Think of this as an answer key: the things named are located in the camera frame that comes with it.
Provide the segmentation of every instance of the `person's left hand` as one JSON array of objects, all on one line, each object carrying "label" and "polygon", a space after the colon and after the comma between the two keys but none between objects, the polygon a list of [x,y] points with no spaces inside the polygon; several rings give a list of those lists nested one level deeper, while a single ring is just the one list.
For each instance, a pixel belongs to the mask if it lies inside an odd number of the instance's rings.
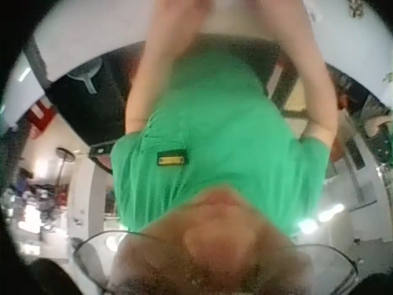
[{"label": "person's left hand", "polygon": [[212,0],[157,0],[145,55],[175,60],[199,33],[211,7]]}]

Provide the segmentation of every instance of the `person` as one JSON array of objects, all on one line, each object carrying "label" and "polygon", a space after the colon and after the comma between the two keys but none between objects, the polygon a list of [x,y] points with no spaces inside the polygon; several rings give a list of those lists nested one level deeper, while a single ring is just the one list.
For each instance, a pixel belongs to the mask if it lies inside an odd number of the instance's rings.
[{"label": "person", "polygon": [[[286,256],[284,267],[272,253],[292,244],[321,195],[337,99],[302,0],[254,4],[261,30],[279,42],[303,81],[303,136],[294,137],[248,65],[192,46],[210,0],[157,0],[128,97],[126,135],[111,152],[120,220],[157,245],[123,239],[110,279],[119,294],[192,294],[191,285],[244,291],[261,277],[275,292],[286,286],[267,273],[300,284],[298,266],[307,258]],[[289,267],[292,260],[297,267]],[[274,270],[266,272],[267,265]]]}]

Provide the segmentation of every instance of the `name tag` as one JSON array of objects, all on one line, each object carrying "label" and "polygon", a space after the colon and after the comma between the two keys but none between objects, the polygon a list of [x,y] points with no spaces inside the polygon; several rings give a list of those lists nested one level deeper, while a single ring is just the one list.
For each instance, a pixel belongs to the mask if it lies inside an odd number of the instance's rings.
[{"label": "name tag", "polygon": [[189,158],[185,149],[157,153],[158,166],[183,166],[188,162]]}]

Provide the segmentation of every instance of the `white pillar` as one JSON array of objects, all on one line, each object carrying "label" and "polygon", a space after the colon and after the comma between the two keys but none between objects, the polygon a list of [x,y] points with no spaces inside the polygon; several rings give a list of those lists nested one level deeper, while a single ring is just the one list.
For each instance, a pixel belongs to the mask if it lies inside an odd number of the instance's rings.
[{"label": "white pillar", "polygon": [[75,163],[68,193],[68,235],[86,240],[104,230],[107,172],[88,158]]}]

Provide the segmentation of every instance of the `green shirt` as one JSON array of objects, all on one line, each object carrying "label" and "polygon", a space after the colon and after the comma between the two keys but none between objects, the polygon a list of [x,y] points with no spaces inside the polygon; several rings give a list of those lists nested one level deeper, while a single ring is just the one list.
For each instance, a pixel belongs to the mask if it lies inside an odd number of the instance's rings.
[{"label": "green shirt", "polygon": [[[186,165],[159,166],[185,150]],[[253,71],[226,52],[205,51],[174,67],[145,129],[112,150],[121,222],[141,230],[203,189],[228,184],[292,235],[321,194],[329,149],[292,134]]]}]

